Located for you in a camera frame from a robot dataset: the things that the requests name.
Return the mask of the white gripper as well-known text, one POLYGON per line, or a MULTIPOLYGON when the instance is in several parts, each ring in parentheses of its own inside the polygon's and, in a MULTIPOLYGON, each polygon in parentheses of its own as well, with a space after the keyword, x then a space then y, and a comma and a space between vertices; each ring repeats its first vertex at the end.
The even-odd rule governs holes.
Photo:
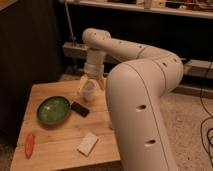
POLYGON ((94 65, 85 63, 84 64, 84 73, 87 75, 83 75, 79 80, 79 88, 78 92, 81 93, 84 86, 88 82, 88 78, 96 79, 97 83, 101 90, 105 90, 105 79, 103 76, 104 66, 103 65, 94 65))

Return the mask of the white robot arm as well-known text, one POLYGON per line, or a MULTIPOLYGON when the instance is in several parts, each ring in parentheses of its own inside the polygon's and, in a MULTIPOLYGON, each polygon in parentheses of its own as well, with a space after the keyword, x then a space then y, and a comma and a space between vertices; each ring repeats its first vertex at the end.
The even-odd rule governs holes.
POLYGON ((159 100, 183 77, 175 53, 88 28, 85 77, 105 90, 124 171, 178 171, 159 100))

